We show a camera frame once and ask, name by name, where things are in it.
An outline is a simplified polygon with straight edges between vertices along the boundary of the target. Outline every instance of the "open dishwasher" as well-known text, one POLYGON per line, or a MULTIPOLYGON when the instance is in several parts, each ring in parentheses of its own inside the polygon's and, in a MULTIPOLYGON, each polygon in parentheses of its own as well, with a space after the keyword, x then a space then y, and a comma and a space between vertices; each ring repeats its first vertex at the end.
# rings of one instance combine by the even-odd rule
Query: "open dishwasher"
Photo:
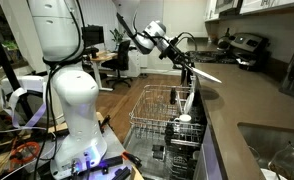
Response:
POLYGON ((130 113, 130 123, 123 145, 142 160, 139 170, 145 179, 193 178, 207 124, 194 85, 146 86, 130 113), (177 119, 186 106, 190 106, 188 123, 177 119))

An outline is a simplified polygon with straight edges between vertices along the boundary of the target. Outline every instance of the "countertop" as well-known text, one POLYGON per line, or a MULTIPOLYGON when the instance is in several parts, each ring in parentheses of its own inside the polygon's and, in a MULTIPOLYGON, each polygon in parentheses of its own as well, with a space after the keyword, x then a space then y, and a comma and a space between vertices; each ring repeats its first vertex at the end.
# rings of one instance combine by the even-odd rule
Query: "countertop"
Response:
POLYGON ((196 68, 222 81, 199 80, 228 179, 264 179, 237 124, 294 129, 294 98, 280 93, 279 83, 267 75, 238 65, 198 63, 196 68))

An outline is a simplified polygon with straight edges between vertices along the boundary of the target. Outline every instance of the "office chair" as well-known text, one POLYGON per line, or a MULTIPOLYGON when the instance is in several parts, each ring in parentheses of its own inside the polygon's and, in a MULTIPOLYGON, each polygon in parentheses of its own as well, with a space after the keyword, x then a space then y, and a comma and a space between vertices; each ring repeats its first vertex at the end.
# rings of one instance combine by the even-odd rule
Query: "office chair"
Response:
POLYGON ((128 70, 129 45, 130 45, 130 40, 121 42, 119 44, 119 48, 118 48, 118 52, 117 52, 118 53, 117 59, 112 59, 110 61, 106 61, 101 64, 102 67, 106 67, 106 68, 117 71, 117 77, 106 81, 107 84, 109 84, 110 81, 115 81, 114 84, 112 85, 113 89, 115 89, 115 85, 118 83, 125 83, 128 85, 128 87, 131 87, 130 84, 125 80, 129 79, 130 81, 133 81, 132 78, 122 78, 120 76, 120 71, 128 70))

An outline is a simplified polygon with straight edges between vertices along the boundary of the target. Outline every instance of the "dish rack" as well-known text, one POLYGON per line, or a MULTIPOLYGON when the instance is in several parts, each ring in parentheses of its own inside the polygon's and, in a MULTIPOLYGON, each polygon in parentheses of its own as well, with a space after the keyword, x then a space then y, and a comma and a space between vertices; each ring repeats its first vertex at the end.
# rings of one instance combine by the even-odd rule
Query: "dish rack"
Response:
POLYGON ((192 89, 181 86, 147 85, 134 106, 130 123, 137 138, 165 140, 166 145, 200 147, 204 125, 200 124, 199 108, 192 106, 190 123, 177 119, 192 89))

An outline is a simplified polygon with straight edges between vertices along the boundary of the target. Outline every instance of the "kitchen sink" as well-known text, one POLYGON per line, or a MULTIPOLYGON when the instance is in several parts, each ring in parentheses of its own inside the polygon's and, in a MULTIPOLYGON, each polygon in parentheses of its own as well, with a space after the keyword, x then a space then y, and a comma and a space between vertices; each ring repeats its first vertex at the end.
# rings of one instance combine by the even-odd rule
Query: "kitchen sink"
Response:
POLYGON ((248 123, 239 123, 238 128, 260 168, 268 169, 275 153, 285 149, 289 141, 294 143, 292 129, 248 123))

